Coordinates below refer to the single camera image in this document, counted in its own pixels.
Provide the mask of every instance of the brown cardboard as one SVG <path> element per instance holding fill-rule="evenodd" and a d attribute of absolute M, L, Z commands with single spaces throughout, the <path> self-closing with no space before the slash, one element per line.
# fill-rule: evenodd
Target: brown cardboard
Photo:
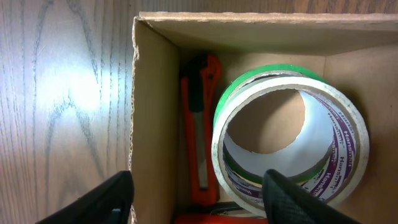
<path fill-rule="evenodd" d="M 178 131 L 183 127 L 178 121 L 178 68 L 202 50 L 216 53 L 223 64 L 216 98 L 243 72 L 272 63 L 304 66 L 346 94 L 367 123 L 371 153 L 363 181 L 338 209 L 362 223 L 395 222 L 398 15 L 140 15 L 133 33 L 137 57 L 132 96 L 139 223 L 170 223 L 175 207 L 183 211 L 190 204 L 185 145 Z M 300 113 L 292 116 L 299 121 Z M 279 119 L 286 122 L 285 116 Z M 278 140 L 289 141 L 283 136 Z M 222 190 L 220 200 L 229 200 Z"/>

